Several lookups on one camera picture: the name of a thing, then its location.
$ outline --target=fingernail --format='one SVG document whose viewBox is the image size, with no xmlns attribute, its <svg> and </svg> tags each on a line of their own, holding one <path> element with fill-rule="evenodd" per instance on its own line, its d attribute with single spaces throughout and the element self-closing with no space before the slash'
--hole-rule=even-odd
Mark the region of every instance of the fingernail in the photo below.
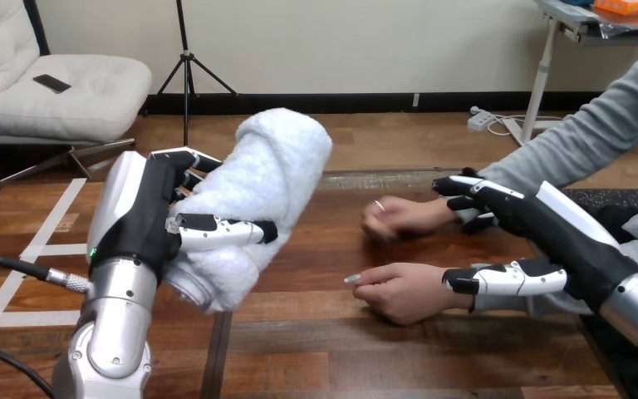
<svg viewBox="0 0 638 399">
<path fill-rule="evenodd" d="M 348 276 L 348 277 L 344 278 L 343 282 L 346 283 L 346 284 L 353 284 L 353 283 L 357 282 L 360 279 L 361 279 L 361 275 L 360 274 L 354 274 L 352 276 Z"/>
</svg>

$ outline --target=smartphone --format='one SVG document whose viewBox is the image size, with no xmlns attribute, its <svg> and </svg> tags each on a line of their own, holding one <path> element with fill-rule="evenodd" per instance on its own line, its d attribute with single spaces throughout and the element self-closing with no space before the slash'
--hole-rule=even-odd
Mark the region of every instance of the smartphone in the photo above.
<svg viewBox="0 0 638 399">
<path fill-rule="evenodd" d="M 35 76 L 33 77 L 33 80 L 54 91 L 56 94 L 60 94 L 71 87 L 64 81 L 58 81 L 50 75 Z"/>
</svg>

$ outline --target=gray sweater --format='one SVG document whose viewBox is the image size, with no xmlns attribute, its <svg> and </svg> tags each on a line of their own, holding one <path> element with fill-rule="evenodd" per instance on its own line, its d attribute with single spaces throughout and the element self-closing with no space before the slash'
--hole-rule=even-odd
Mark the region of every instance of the gray sweater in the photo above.
<svg viewBox="0 0 638 399">
<path fill-rule="evenodd" d="M 638 145 L 638 62 L 607 90 L 528 145 L 479 173 L 486 179 L 518 190 L 536 193 L 548 181 L 558 188 L 583 179 L 608 166 Z M 462 212 L 462 219 L 474 217 Z M 638 263 L 638 215 L 623 228 L 636 240 L 623 244 L 622 252 Z M 589 313 L 581 301 L 565 293 L 541 297 L 477 296 L 475 310 L 518 309 L 537 316 L 551 311 Z"/>
</svg>

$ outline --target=power strip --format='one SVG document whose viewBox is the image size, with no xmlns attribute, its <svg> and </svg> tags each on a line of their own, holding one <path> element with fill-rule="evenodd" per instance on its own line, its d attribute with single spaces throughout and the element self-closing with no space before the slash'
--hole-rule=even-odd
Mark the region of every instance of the power strip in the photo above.
<svg viewBox="0 0 638 399">
<path fill-rule="evenodd" d="M 471 116 L 469 123 L 466 125 L 469 131 L 486 131 L 491 123 L 495 122 L 496 117 L 487 111 L 480 111 L 475 116 Z"/>
</svg>

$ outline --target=tripod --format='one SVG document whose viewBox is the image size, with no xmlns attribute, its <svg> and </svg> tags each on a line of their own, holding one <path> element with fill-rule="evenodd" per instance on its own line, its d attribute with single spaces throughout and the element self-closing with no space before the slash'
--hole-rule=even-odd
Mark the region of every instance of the tripod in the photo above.
<svg viewBox="0 0 638 399">
<path fill-rule="evenodd" d="M 184 28 L 184 14 L 182 13 L 182 0 L 177 0 L 177 18 L 179 19 L 179 31 L 182 33 L 182 49 L 184 52 L 179 55 L 179 61 L 174 66 L 172 72 L 167 76 L 167 80 L 163 83 L 163 86 L 158 90 L 158 96 L 161 95 L 164 89 L 172 80 L 172 76 L 177 73 L 179 67 L 184 64 L 184 145 L 187 145 L 188 137 L 187 131 L 189 128 L 189 113 L 190 113 L 190 100 L 197 96 L 194 93 L 194 82 L 192 80 L 192 62 L 197 64 L 200 68 L 204 69 L 214 80 L 219 82 L 221 86 L 225 87 L 231 94 L 237 96 L 238 93 L 234 91 L 229 85 L 224 83 L 218 76 L 214 75 L 206 66 L 204 66 L 199 60 L 189 52 L 187 47 L 187 30 Z"/>
</svg>

